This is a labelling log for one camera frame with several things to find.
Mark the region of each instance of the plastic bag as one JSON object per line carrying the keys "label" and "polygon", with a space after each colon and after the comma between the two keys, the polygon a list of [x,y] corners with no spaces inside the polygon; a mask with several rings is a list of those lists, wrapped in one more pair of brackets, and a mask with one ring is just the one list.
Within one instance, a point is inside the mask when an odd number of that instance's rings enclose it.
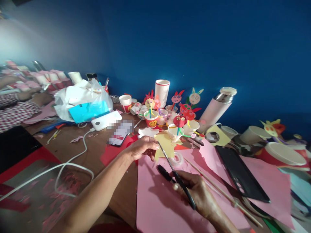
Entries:
{"label": "plastic bag", "polygon": [[54,97],[58,116],[75,123],[90,121],[92,117],[101,117],[113,110],[109,94],[95,79],[91,85],[83,80],[75,86],[61,89]]}

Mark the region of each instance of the blue wall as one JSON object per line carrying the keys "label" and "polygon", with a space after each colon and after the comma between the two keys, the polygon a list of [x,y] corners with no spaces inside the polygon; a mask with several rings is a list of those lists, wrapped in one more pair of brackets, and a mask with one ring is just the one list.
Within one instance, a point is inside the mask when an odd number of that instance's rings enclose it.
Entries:
{"label": "blue wall", "polygon": [[243,132],[281,118],[289,135],[311,139],[311,2],[234,2],[101,2],[116,72],[111,88],[142,98],[156,79],[168,79],[169,96],[204,88],[205,109],[232,86],[238,94],[223,124]]}
{"label": "blue wall", "polygon": [[9,14],[0,61],[108,75],[112,94],[139,100],[168,79],[184,100],[204,88],[203,109],[232,86],[223,124],[242,132],[280,118],[311,140],[310,1],[33,0]]}

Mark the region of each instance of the person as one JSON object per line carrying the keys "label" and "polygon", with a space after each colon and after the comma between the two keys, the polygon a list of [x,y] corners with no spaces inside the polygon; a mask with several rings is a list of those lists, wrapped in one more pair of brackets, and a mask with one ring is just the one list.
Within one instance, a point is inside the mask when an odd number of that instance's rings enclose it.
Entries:
{"label": "person", "polygon": [[[0,79],[0,89],[19,81],[18,77],[7,76]],[[53,100],[53,96],[41,88],[26,92],[0,94],[0,133],[3,133],[41,111],[41,107]]]}
{"label": "person", "polygon": [[[129,165],[143,155],[148,155],[154,161],[154,152],[159,145],[154,138],[143,136],[117,157],[82,191],[72,203],[64,216],[56,223],[50,232],[88,232],[95,221],[107,208],[121,178]],[[188,187],[197,206],[197,211],[209,220],[218,233],[239,232],[227,215],[216,203],[200,175],[177,171]],[[174,184],[173,189],[178,192],[187,203],[184,191],[179,184]]]}

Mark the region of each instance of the glue gun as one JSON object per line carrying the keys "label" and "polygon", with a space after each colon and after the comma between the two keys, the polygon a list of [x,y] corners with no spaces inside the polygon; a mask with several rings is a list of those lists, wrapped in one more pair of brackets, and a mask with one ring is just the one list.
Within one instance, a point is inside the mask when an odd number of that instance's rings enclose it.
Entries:
{"label": "glue gun", "polygon": [[59,119],[56,123],[41,129],[40,132],[47,134],[48,132],[53,130],[56,126],[60,126],[60,125],[76,125],[76,123]]}

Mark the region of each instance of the black phone case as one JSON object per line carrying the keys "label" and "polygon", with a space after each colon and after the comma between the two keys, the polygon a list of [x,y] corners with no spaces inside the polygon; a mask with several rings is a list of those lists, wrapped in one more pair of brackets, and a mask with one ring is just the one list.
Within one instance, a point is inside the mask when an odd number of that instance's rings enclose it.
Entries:
{"label": "black phone case", "polygon": [[226,169],[241,195],[255,200],[270,203],[270,199],[256,178],[250,172],[238,153],[228,147],[215,146]]}

